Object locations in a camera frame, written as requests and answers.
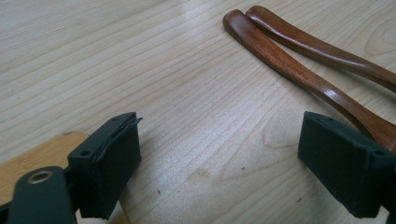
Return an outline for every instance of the light wood surface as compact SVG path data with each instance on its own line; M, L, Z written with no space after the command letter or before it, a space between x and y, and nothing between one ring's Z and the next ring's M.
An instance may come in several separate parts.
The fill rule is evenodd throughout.
M392 0L1 2L0 162L136 111L132 223L384 223L351 216L297 159L305 110L346 120L224 31L254 5L396 71ZM391 91L287 52L396 123Z

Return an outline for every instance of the clamp jaw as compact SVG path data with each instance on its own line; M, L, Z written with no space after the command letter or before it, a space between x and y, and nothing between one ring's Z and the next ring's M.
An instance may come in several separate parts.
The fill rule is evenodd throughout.
M136 113L116 116L67 157L69 166L43 167L24 175L13 200L0 206L0 223L76 223L108 219L141 161Z

